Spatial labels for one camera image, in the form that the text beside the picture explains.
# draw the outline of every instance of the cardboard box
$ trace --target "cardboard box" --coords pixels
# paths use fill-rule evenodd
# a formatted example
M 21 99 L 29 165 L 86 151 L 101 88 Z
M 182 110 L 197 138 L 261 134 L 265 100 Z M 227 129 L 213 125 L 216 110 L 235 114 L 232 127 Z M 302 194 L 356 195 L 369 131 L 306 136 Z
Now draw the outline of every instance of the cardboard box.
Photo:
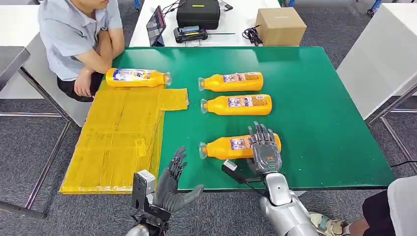
M 297 46 L 307 28 L 292 7 L 261 8 L 255 25 L 264 46 Z

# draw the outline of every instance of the robotic arm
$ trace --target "robotic arm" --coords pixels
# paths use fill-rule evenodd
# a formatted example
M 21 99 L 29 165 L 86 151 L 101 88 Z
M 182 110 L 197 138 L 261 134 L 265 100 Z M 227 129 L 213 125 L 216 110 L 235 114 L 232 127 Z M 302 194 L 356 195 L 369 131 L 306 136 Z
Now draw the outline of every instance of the robotic arm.
M 249 127 L 253 159 L 248 159 L 248 164 L 257 178 L 246 178 L 229 160 L 223 163 L 222 170 L 239 183 L 262 181 L 265 184 L 267 191 L 260 200 L 261 212 L 274 226 L 278 236 L 318 236 L 308 211 L 279 173 L 282 160 L 272 131 L 257 122 L 255 127 L 255 133 Z M 134 174 L 132 206 L 137 211 L 131 216 L 136 220 L 136 226 L 126 236 L 164 236 L 171 213 L 196 200 L 202 193 L 202 185 L 185 195 L 178 193 L 178 180 L 186 165 L 182 162 L 184 151 L 185 147 L 176 151 L 156 188 L 155 176 L 147 170 Z M 135 215 L 140 210 L 146 214 L 137 219 Z
M 136 220 L 126 236 L 164 236 L 168 230 L 168 220 L 171 213 L 179 211 L 186 204 L 196 200 L 204 186 L 197 185 L 187 194 L 178 193 L 178 181 L 187 162 L 185 147 L 180 147 L 168 164 L 155 188 L 155 176 L 147 170 L 141 170 L 133 175 L 132 206 L 136 212 L 131 216 Z M 139 219 L 135 215 L 142 211 Z
M 267 188 L 260 200 L 262 214 L 269 219 L 278 236 L 318 236 L 310 214 L 279 173 L 282 160 L 272 130 L 257 122 L 255 128 L 256 133 L 249 127 L 253 159 L 248 159 L 248 164 Z M 239 183 L 249 182 L 229 160 L 223 163 L 222 170 Z

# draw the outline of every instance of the man's hand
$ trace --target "man's hand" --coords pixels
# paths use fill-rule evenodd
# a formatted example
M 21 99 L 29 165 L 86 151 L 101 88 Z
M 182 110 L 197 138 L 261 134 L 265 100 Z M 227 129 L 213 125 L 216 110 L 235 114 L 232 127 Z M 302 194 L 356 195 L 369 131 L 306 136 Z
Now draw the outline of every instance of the man's hand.
M 91 75 L 94 71 L 83 67 L 78 74 L 74 83 L 74 92 L 78 96 L 91 97 L 90 85 Z
M 182 162 L 185 157 L 185 147 L 178 148 L 170 161 L 168 168 L 162 172 L 156 186 L 153 204 L 170 213 L 179 211 L 183 206 L 196 200 L 202 193 L 204 186 L 197 185 L 193 191 L 187 194 L 178 193 L 178 180 L 187 162 Z

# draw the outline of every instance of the green tabletop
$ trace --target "green tabletop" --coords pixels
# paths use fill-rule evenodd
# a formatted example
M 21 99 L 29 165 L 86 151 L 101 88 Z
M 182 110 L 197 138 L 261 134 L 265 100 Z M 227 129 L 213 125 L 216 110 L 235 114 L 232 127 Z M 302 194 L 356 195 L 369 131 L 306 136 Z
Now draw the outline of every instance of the green tabletop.
M 187 110 L 166 112 L 159 173 L 175 150 L 186 146 L 180 189 L 246 189 L 221 171 L 223 161 L 199 158 L 199 142 L 248 134 L 264 123 L 282 142 L 282 169 L 293 190 L 386 188 L 394 175 L 321 47 L 129 48 L 114 61 L 122 68 L 169 71 L 169 88 L 187 88 Z M 213 74 L 260 71 L 259 92 L 199 91 L 197 79 Z M 221 95 L 265 93 L 267 116 L 202 114 L 200 100 Z M 245 161 L 237 161 L 250 174 Z

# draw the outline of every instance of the black pants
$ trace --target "black pants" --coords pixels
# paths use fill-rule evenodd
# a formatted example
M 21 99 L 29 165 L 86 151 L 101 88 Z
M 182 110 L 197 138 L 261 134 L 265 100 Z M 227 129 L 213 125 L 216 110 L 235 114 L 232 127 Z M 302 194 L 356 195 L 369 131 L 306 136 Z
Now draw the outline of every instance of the black pants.
M 90 92 L 91 92 L 92 96 L 94 96 L 95 93 L 97 92 L 98 88 L 100 87 L 100 84 L 101 84 L 102 80 L 103 80 L 103 74 L 100 74 L 98 72 L 94 72 L 91 75 Z M 74 83 L 75 83 L 75 80 L 73 80 L 73 81 L 62 81 L 57 76 L 58 88 L 60 88 L 68 97 L 73 98 L 73 99 L 75 99 L 77 101 L 80 101 L 80 102 L 92 102 L 93 101 L 92 97 L 78 96 L 75 93 Z
M 362 212 L 369 225 L 363 236 L 395 236 L 389 214 L 387 191 L 367 198 L 363 202 Z

